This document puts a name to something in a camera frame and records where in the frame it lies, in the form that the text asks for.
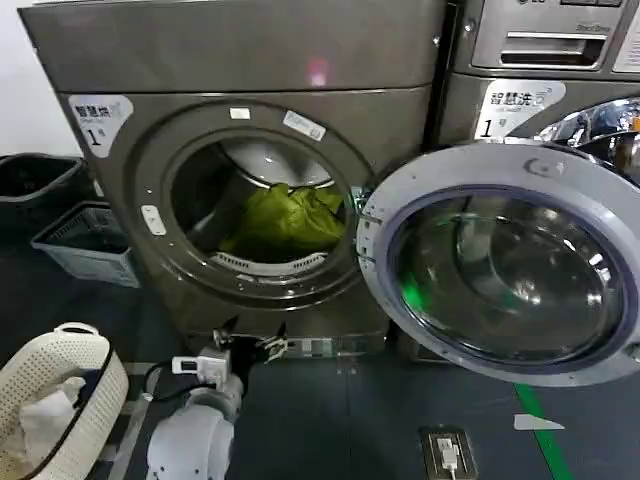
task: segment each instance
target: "floor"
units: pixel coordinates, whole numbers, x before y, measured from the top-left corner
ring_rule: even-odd
[[[71,278],[40,252],[0,248],[4,363],[29,339],[66,321],[110,338],[127,363],[131,389],[92,480],[144,480],[153,427],[178,404],[152,404],[138,425],[141,373],[183,352],[161,303],[146,289]],[[171,391],[164,374],[157,391]],[[280,361],[253,370],[236,424],[228,480],[426,478],[418,429],[464,428],[483,480],[552,480],[531,432],[515,431],[523,413],[514,387],[450,366],[409,364],[393,352],[357,360]],[[635,480],[640,471],[640,375],[606,386],[536,389],[568,476],[555,480]],[[136,440],[128,451],[123,445]]]

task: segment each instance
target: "open washing machine door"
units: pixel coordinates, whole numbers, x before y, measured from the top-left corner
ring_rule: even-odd
[[[360,267],[387,314],[462,367],[518,383],[640,369],[640,189],[531,140],[423,155],[362,211]]]

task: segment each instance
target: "door glass window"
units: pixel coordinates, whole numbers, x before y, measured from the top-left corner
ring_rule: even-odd
[[[420,324],[493,361],[580,356],[623,314],[608,252],[559,209],[500,194],[441,201],[405,222],[392,252]]]
[[[260,138],[197,151],[179,168],[171,199],[191,243],[207,257],[236,259],[227,266],[313,256],[313,267],[345,230],[343,195],[311,152]]]

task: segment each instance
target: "cable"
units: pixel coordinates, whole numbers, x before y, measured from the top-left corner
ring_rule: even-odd
[[[155,397],[147,389],[147,385],[149,383],[149,378],[151,377],[151,374],[153,372],[155,372],[156,370],[158,370],[160,368],[164,368],[164,367],[171,367],[171,360],[167,360],[165,362],[156,363],[149,370],[147,370],[147,373],[144,374],[144,380],[142,382],[142,397],[148,402],[155,402],[155,403],[169,402],[171,400],[175,400],[176,398],[179,398],[179,397],[183,396],[185,393],[189,393],[190,391],[195,390],[196,388],[210,388],[212,390],[216,389],[215,385],[210,385],[210,384],[207,384],[207,383],[199,383],[197,385],[191,385],[190,387],[182,388],[182,389],[180,389],[178,391],[170,393],[169,395],[165,395],[164,397]]]

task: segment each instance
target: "green floor tape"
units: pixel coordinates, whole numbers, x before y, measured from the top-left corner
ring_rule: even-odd
[[[533,389],[528,385],[516,385],[515,387],[524,411],[529,415],[546,418]],[[553,437],[553,432],[549,430],[535,430],[533,433],[536,436],[540,450],[542,450],[542,455],[549,466],[554,480],[573,480],[573,475],[571,475],[569,466]]]

